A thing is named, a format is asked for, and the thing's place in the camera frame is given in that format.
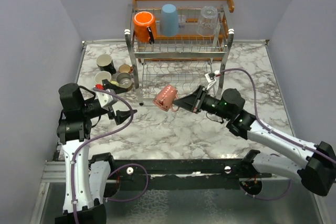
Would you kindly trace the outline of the clear plastic tumbler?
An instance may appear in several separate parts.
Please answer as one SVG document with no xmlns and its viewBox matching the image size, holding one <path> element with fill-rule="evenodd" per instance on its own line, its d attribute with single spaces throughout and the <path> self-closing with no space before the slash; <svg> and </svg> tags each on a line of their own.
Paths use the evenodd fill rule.
<svg viewBox="0 0 336 224">
<path fill-rule="evenodd" d="M 211 37 L 217 27 L 218 10 L 214 6 L 204 6 L 197 21 L 197 33 L 203 37 Z"/>
</svg>

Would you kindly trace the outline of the black faceted mug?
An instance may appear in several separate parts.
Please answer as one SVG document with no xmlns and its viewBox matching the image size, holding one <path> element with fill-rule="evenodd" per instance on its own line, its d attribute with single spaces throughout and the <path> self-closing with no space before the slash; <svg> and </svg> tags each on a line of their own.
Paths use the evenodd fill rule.
<svg viewBox="0 0 336 224">
<path fill-rule="evenodd" d="M 117 72 L 112 57 L 108 54 L 99 55 L 96 59 L 96 64 L 101 71 L 107 71 L 112 75 Z"/>
</svg>

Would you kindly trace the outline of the pink ceramic mug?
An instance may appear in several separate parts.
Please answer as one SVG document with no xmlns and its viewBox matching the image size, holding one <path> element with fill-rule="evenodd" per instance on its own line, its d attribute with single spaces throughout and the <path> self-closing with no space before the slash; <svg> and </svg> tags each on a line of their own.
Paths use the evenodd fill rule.
<svg viewBox="0 0 336 224">
<path fill-rule="evenodd" d="M 153 103 L 165 112 L 168 110 L 177 112 L 179 107 L 176 109 L 173 108 L 173 101 L 178 98 L 177 93 L 177 89 L 169 84 L 159 92 L 159 94 L 154 98 Z"/>
</svg>

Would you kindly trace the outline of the light green mug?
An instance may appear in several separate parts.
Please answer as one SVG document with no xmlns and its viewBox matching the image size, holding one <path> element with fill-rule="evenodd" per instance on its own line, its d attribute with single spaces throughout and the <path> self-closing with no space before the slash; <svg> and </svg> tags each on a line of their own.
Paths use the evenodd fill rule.
<svg viewBox="0 0 336 224">
<path fill-rule="evenodd" d="M 107 71 L 100 71 L 98 72 L 95 77 L 94 77 L 94 81 L 96 84 L 103 84 L 103 80 L 107 80 L 109 81 L 111 84 L 120 87 L 119 83 L 112 80 L 112 75 L 110 72 Z"/>
</svg>

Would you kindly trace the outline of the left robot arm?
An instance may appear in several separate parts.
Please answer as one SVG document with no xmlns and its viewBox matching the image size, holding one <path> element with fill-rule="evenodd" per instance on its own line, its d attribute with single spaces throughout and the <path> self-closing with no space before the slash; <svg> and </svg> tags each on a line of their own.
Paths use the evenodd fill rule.
<svg viewBox="0 0 336 224">
<path fill-rule="evenodd" d="M 59 88 L 62 112 L 57 136 L 65 156 L 66 192 L 62 215 L 55 223 L 106 223 L 107 214 L 103 195 L 107 179 L 116 172 L 110 153 L 89 158 L 89 141 L 92 119 L 107 114 L 117 125 L 132 119 L 136 110 L 114 111 L 117 95 L 126 93 L 127 88 L 119 87 L 104 79 L 96 84 L 97 92 L 92 98 L 84 99 L 84 89 L 76 83 Z"/>
</svg>

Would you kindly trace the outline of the cream cup brown band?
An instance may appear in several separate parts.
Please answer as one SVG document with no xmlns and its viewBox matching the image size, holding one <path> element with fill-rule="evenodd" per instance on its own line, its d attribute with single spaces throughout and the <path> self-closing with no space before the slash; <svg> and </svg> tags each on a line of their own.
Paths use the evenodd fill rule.
<svg viewBox="0 0 336 224">
<path fill-rule="evenodd" d="M 133 85 L 132 77 L 127 72 L 121 72 L 116 77 L 116 82 L 119 84 L 119 87 L 124 89 L 130 89 Z"/>
</svg>

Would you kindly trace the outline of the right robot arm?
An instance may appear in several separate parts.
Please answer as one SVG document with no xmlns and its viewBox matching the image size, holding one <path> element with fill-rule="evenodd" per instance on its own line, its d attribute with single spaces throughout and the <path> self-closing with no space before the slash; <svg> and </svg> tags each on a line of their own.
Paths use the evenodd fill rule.
<svg viewBox="0 0 336 224">
<path fill-rule="evenodd" d="M 235 136 L 260 143 L 283 157 L 271 158 L 257 154 L 241 164 L 246 177 L 258 173 L 273 173 L 298 180 L 310 192 L 326 196 L 335 181 L 335 152 L 324 141 L 320 144 L 307 142 L 282 133 L 256 115 L 244 110 L 245 100 L 236 89 L 226 89 L 221 99 L 210 96 L 204 86 L 173 104 L 193 113 L 201 111 L 216 115 L 228 123 L 226 127 Z"/>
</svg>

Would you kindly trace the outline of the small copper orange cup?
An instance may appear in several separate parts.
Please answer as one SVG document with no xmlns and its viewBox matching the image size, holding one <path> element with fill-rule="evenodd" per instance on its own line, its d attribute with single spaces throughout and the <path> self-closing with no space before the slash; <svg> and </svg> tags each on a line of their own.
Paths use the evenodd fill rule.
<svg viewBox="0 0 336 224">
<path fill-rule="evenodd" d="M 133 72 L 133 67 L 128 64 L 122 64 L 119 67 L 119 73 L 128 73 L 131 74 Z"/>
</svg>

